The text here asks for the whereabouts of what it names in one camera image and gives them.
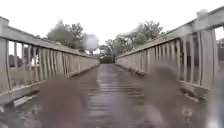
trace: foliage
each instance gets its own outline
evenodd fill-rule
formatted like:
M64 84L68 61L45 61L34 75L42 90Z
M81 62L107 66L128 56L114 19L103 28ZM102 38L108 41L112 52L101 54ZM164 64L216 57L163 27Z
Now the foliage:
M9 55L9 67L15 67L14 57L15 57L14 55ZM16 58L17 58L17 66L21 67L23 63L22 59L20 59L18 56Z
M124 52L135 49L139 45L145 44L150 40L164 34L160 23L146 21L140 23L133 31L117 35L115 39L109 39L105 45L100 46L101 53L105 55L118 56Z
M70 48L79 49L80 52L88 50L91 54L98 48L98 38L93 34L85 34L80 23L64 24L59 21L58 24L48 34L47 38L59 42Z
M114 63L113 58L111 56L102 56L100 57L100 63L101 64L110 64Z
M99 39L94 34L84 34L83 36L83 47L93 55L93 51L95 51L99 47Z

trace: handrail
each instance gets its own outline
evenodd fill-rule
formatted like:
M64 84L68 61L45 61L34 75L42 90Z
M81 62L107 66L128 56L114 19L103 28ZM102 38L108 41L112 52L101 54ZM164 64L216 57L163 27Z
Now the handrail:
M84 56L84 57L89 57L89 58L94 58L93 56L89 56L87 54L83 54L80 52L75 51L74 49L71 49L69 47L59 45L57 43L52 43L53 41L47 41L45 39L42 39L40 37L34 36L32 34L29 34L27 32L24 32L22 30L10 27L10 26L5 26L3 27L3 33L0 33L1 38L5 38L8 40L16 41L16 42L22 42L25 44L31 44L31 45L36 45L36 46L41 46L45 48L50 48L58 51L63 51L67 53L72 53L76 54L79 56Z
M201 31L203 29L208 28L217 28L224 24L224 6L217 8L211 12L208 12L202 18L196 18L184 25L181 25L178 28L171 30L170 32L159 36L152 41L147 42L146 44L140 45L138 48L126 52L117 58L121 58L136 52L140 52L142 50L148 49L150 47L154 47L156 45L160 45L166 43L168 41L174 40L179 37L183 37L185 35Z

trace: wooden railing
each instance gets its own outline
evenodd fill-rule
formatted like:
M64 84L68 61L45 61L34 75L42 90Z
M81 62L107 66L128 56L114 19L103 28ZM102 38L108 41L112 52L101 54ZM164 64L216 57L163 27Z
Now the wooden railing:
M38 89L57 75L71 76L99 61L87 54L8 26L0 17L0 105Z
M116 63L148 73L167 65L189 88L211 89L219 70L215 29L224 25L224 7L200 15L169 33L120 55Z

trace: railing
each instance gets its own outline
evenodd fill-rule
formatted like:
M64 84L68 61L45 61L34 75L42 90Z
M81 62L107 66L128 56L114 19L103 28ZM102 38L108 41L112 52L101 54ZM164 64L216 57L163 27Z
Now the railing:
M36 89L56 75L71 76L99 61L68 47L8 26L0 17L0 105Z
M189 88L211 89L219 70L215 29L224 25L224 7L199 16L169 33L116 59L123 67L143 73L159 64L175 69Z

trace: sky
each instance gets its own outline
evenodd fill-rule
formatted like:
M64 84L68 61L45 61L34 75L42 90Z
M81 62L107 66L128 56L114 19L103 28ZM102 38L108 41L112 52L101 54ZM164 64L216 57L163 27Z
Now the sky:
M0 16L9 25L33 35L46 34L63 20L81 23L95 34L100 44L119 33L134 29L139 22L160 22L172 30L194 18L201 9L211 11L224 0L0 0Z

